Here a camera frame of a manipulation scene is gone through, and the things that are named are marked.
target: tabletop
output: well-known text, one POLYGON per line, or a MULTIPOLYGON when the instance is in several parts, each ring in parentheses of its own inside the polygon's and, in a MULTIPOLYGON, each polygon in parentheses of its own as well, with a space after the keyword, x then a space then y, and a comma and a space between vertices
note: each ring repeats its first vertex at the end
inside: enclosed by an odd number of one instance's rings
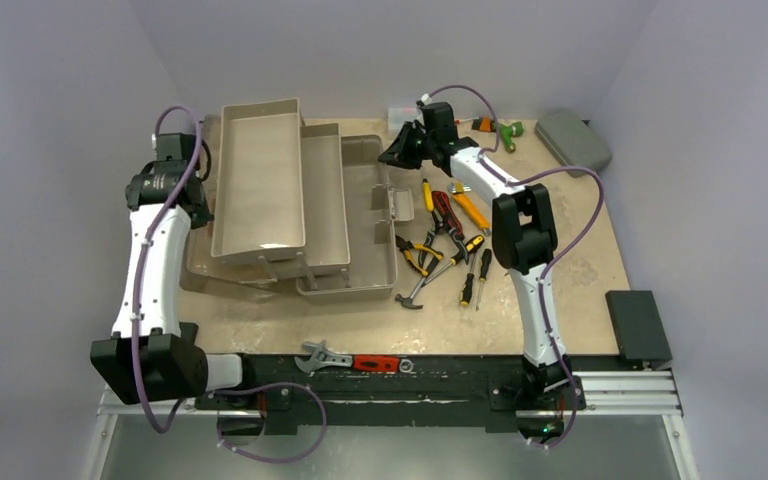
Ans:
MULTIPOLYGON (((308 125, 337 122, 343 136, 378 135, 384 148, 391 137, 384 119, 305 119, 308 125)), ((517 178, 526 178, 558 166, 534 135, 535 121, 523 120, 526 133, 516 139, 513 154, 491 154, 492 160, 517 178)), ((205 119, 205 136, 211 150, 219 151, 219 117, 205 119)), ((492 145, 493 134, 470 131, 480 145, 492 145)), ((452 181, 432 165, 419 171, 390 168, 395 187, 410 188, 415 218, 397 224, 400 236, 421 243, 430 225, 422 198, 422 175, 435 190, 452 181)), ((593 212, 597 188, 589 177, 566 173, 541 180, 549 190, 560 251, 585 225, 593 212)), ((473 194, 473 203, 490 218, 490 207, 473 194)), ((453 202, 456 213, 460 207, 453 202)), ((467 238, 478 233, 461 215, 467 238)), ((451 242, 438 240, 435 248, 451 255, 451 242)), ((398 257, 398 281, 393 295, 407 295, 418 275, 398 257)), ((392 354, 517 354, 522 352, 523 333, 513 284, 495 263, 485 283, 481 310, 463 308, 458 296, 468 268, 459 264, 423 288, 417 299, 422 310, 407 310, 393 301, 364 301, 311 305, 295 291, 294 282, 279 282, 267 289, 228 286, 194 293, 181 290, 179 317, 200 326, 196 343, 206 352, 295 353, 303 341, 327 340, 329 349, 352 353, 392 354)), ((616 354, 617 344, 605 303, 608 290, 627 290, 611 219, 605 208, 589 234, 554 268, 553 288, 561 335, 572 354, 616 354)))

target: gray case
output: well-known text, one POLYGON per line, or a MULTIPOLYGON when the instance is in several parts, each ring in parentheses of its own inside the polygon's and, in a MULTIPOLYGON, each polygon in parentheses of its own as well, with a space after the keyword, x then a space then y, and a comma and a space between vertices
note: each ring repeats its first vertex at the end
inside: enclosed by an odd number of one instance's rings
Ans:
MULTIPOLYGON (((561 165, 575 165, 599 171, 611 161, 611 151, 572 110, 558 110, 537 121, 537 137, 561 165)), ((573 177, 582 172, 568 172, 573 177)))

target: cable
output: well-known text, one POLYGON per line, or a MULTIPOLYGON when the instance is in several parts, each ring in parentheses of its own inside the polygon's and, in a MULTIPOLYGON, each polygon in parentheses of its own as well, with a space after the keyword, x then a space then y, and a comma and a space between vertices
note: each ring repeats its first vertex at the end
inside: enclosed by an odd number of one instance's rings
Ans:
MULTIPOLYGON (((496 111, 493 109, 493 106, 490 105, 490 101, 488 101, 484 95, 482 95, 472 87, 469 87, 467 85, 459 85, 459 84, 446 85, 444 87, 438 88, 437 90, 434 90, 433 92, 428 94, 428 96, 433 97, 434 95, 442 91, 455 89, 455 88, 471 92, 476 97, 478 97, 482 102, 484 102, 484 105, 487 107, 487 110, 490 111, 490 115, 493 117, 493 122, 496 125, 499 125, 499 119, 496 116, 496 111)), ((546 298, 543 292, 543 285, 545 283, 546 276, 552 270, 552 267, 554 267, 555 264, 557 264, 558 261, 560 261, 561 258, 564 257, 564 255, 566 255, 570 250, 572 250, 573 247, 578 245, 578 242, 580 242, 581 239, 584 238, 585 235, 587 235, 587 232, 590 231, 590 228, 593 227, 593 224, 596 222, 596 218, 599 216, 599 212, 602 211, 602 205, 604 204, 604 199, 605 199, 605 189, 604 189, 604 186, 602 185, 602 180, 599 179, 599 176, 596 175, 596 172, 594 172, 593 170, 590 170, 589 168, 577 167, 577 166, 563 166, 563 167, 551 168, 549 170, 540 172, 536 175, 526 178, 525 180, 520 180, 520 181, 516 181, 516 180, 513 180, 512 178, 505 177, 501 173, 497 172, 493 167, 491 167, 484 160, 484 153, 496 152, 499 149, 499 142, 500 142, 500 133, 499 133, 499 129, 497 128, 496 144, 493 146, 493 148, 484 147, 478 151, 478 163, 480 163, 485 170, 490 172, 491 175, 499 179, 499 181, 504 182, 506 186, 517 187, 517 186, 534 182, 535 180, 539 180, 543 177, 553 175, 556 173, 578 171, 578 172, 585 173, 589 175, 591 178, 593 178, 593 180, 596 182, 597 188, 599 189, 599 198, 596 201, 596 208, 593 211, 593 215, 591 215, 590 219, 587 221, 587 224, 584 226, 581 232, 579 232, 579 234, 573 239, 573 241, 570 242, 569 245, 567 245, 563 250, 561 250, 561 253, 556 255, 555 258, 553 258, 548 264, 546 264, 546 268, 543 269, 543 273, 541 273, 540 276, 538 277, 537 294, 540 299, 540 311, 543 314, 543 323, 546 326, 546 335, 549 337, 549 343, 552 345, 552 350, 554 350, 555 356, 558 359, 558 363, 561 364, 561 368, 564 371, 564 375, 566 375, 567 381, 569 382, 570 387, 573 389, 573 404, 571 408, 569 424, 567 424, 566 427, 564 428, 564 431, 561 432, 561 435, 558 437, 557 441, 552 442, 550 444, 543 445, 544 448, 553 448, 558 446, 564 440, 564 438, 566 438, 567 434, 569 434, 570 430, 572 430, 572 426, 575 423, 576 412, 578 411, 578 394, 576 393, 576 390, 578 390, 578 386, 576 386, 575 384, 575 379, 572 376, 572 372, 567 367, 566 363, 563 362, 561 357, 561 350, 560 348, 558 348, 558 344, 555 341, 555 336, 552 335, 553 329, 552 329, 551 322, 549 322, 549 312, 546 309, 546 298)))
MULTIPOLYGON (((154 134, 160 134, 160 127, 163 125, 163 120, 175 110, 183 110, 192 118, 193 125, 196 126, 195 144, 199 145, 201 143, 201 128, 199 127, 198 117, 195 112, 181 105, 169 107, 160 114, 160 117, 157 119, 157 124, 154 126, 154 134)), ((175 403, 172 407, 172 411, 169 412, 169 416, 166 417, 166 423, 164 425, 161 425, 160 422, 157 421, 157 417, 155 417, 154 412, 151 411, 151 405, 148 402, 148 395, 146 395, 145 391, 145 383, 143 382, 143 370, 140 365, 140 299, 143 287, 143 277, 145 275, 146 260, 148 259, 148 249, 152 245, 151 239, 154 236, 154 231, 157 230, 158 225, 163 221, 163 217, 166 216, 166 213, 177 201, 178 195, 181 193, 181 190, 183 190, 187 180, 193 175, 196 163, 198 163, 198 157, 198 148, 194 148, 193 156, 190 158, 190 163, 187 164, 186 170, 184 170, 178 183, 175 184, 175 188, 172 189, 169 197, 163 202, 163 208, 157 212, 157 216, 154 217, 154 220, 151 221, 146 229, 145 239, 143 240, 142 247, 140 247, 140 254, 137 257, 137 266, 134 271, 133 297, 131 298, 131 363, 134 368, 134 384, 137 388, 137 396, 140 399, 140 406, 143 407, 143 412, 145 412, 149 425, 151 425, 151 428, 157 433, 166 433, 169 430, 169 427, 172 425, 172 420, 175 418, 175 413, 178 411, 178 407, 184 402, 184 399, 181 398, 175 403)))
POLYGON ((248 390, 217 390, 215 393, 217 395, 248 396, 248 395, 253 395, 259 392, 264 392, 266 390, 274 390, 276 388, 295 388, 296 390, 302 390, 308 395, 310 395, 310 398, 312 398, 316 402, 316 405, 319 407, 319 414, 322 416, 322 427, 319 429, 319 436, 316 437, 316 440, 313 441, 313 444, 310 447, 308 447, 305 451, 301 453, 297 453, 289 457, 283 457, 283 458, 264 457, 256 453, 251 453, 251 452, 247 452, 245 450, 239 449, 234 445, 231 445, 230 443, 228 443, 228 441, 225 440, 225 437, 222 436, 222 431, 219 429, 218 425, 216 427, 216 435, 219 437, 219 445, 217 446, 225 447, 226 449, 230 450, 233 453, 236 453, 237 455, 242 455, 246 458, 257 460, 258 462, 273 463, 273 464, 297 462, 307 457, 311 453, 313 453, 314 450, 316 450, 319 447, 319 444, 322 443, 322 440, 325 438, 325 432, 328 430, 328 417, 325 415, 325 404, 322 403, 322 399, 319 398, 319 396, 316 393, 314 393, 313 390, 311 390, 310 388, 305 387, 304 385, 299 385, 298 383, 276 382, 276 383, 270 383, 268 385, 263 385, 260 387, 250 388, 248 390))
POLYGON ((204 139, 201 141, 201 148, 204 149, 204 154, 207 155, 207 167, 205 167, 204 176, 201 177, 201 181, 204 182, 210 176, 210 170, 213 168, 213 155, 211 155, 210 147, 207 146, 207 142, 204 139))

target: gray wall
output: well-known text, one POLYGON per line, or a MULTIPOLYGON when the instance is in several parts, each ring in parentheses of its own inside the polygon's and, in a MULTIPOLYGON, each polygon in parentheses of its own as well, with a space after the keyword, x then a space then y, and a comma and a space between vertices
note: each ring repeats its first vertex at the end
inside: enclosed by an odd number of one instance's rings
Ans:
POLYGON ((128 255, 124 187, 177 94, 124 0, 0 2, 0 478, 75 478, 128 255))
MULTIPOLYGON (((201 111, 298 96, 308 116, 381 117, 453 82, 502 115, 589 115, 656 0, 131 2, 201 111)), ((456 98, 461 114, 483 112, 456 98)))
POLYGON ((659 2, 593 125, 702 476, 768 478, 768 2, 659 2))

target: black and yellow screwdriver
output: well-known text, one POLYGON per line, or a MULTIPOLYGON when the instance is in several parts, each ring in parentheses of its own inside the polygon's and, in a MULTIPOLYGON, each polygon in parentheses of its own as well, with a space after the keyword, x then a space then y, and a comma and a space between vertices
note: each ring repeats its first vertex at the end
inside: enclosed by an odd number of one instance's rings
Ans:
POLYGON ((481 254, 481 271, 478 273, 478 297, 475 299, 475 311, 481 309, 481 291, 484 290, 484 282, 487 281, 487 271, 490 270, 490 264, 493 263, 493 250, 484 249, 481 254))
POLYGON ((466 274, 466 282, 464 283, 464 287, 461 289, 462 307, 468 307, 470 300, 472 300, 472 283, 475 279, 475 275, 472 272, 475 271, 475 260, 475 258, 472 259, 472 265, 469 266, 469 273, 466 274))
MULTIPOLYGON (((464 244, 466 255, 470 255, 472 253, 477 252, 482 245, 484 245, 484 235, 476 235, 470 238, 469 241, 466 242, 466 244, 464 244)), ((428 281, 426 281, 425 284, 428 285, 429 283, 433 282, 435 278, 442 275, 443 272, 449 269, 449 267, 452 267, 453 265, 457 265, 461 263, 461 261, 464 260, 466 255, 464 255, 464 251, 458 252, 455 256, 449 259, 449 262, 446 263, 443 266, 443 268, 431 274, 431 276, 428 277, 428 281)))

